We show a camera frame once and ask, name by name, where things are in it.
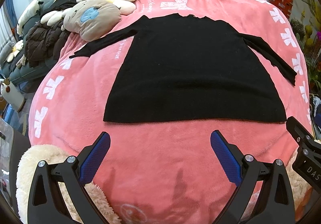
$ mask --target brown puffer jacket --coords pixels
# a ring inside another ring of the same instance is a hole
[[[29,30],[26,37],[25,55],[29,61],[30,67],[36,67],[41,61],[53,56],[58,60],[61,49],[65,46],[70,32],[61,31],[64,21],[61,20],[53,26],[47,26],[47,23],[41,24],[38,21],[32,29]]]

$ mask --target green sofa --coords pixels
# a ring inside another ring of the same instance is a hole
[[[44,1],[44,4],[41,6],[41,12],[48,9],[54,0]],[[28,20],[28,22],[23,27],[23,35],[26,37],[28,31],[35,25],[36,22],[40,20],[40,16],[36,15]],[[47,73],[54,67],[57,61],[53,60],[53,58],[49,58],[44,62],[40,63],[37,67],[30,67],[29,63],[26,63],[25,66],[22,66],[20,69],[15,67],[14,71],[10,72],[11,63],[4,63],[3,68],[0,71],[0,74],[9,78],[10,81],[14,85],[18,85],[20,83],[24,83],[30,80],[34,80],[43,76],[46,76]]]

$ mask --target floor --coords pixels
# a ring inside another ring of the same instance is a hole
[[[4,120],[12,126],[15,130],[22,133],[24,136],[28,137],[28,119],[29,119],[29,111],[31,107],[31,103],[33,97],[38,89],[40,83],[42,82],[43,77],[22,83],[18,86],[22,95],[26,98],[26,102],[20,112],[16,112],[11,105],[8,106],[4,113]]]

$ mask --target sweater sleeve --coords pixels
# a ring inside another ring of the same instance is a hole
[[[277,67],[280,73],[286,78],[292,85],[295,85],[296,72],[284,61],[273,49],[265,42],[262,37],[253,35],[241,34],[245,43],[259,52],[265,59],[269,60],[274,67]]]
[[[102,38],[87,43],[82,49],[76,51],[74,55],[70,56],[69,58],[75,58],[79,56],[90,57],[94,53],[97,53],[99,50],[107,46],[117,43],[130,36],[134,36],[138,33],[142,26],[148,23],[148,20],[148,17],[144,15],[128,27],[112,32]]]

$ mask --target blue gripper pad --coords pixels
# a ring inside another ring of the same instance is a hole
[[[217,132],[211,134],[211,146],[227,178],[238,187],[242,182],[241,166]]]
[[[79,182],[82,185],[92,182],[109,148],[110,136],[108,133],[104,133],[81,165]]]

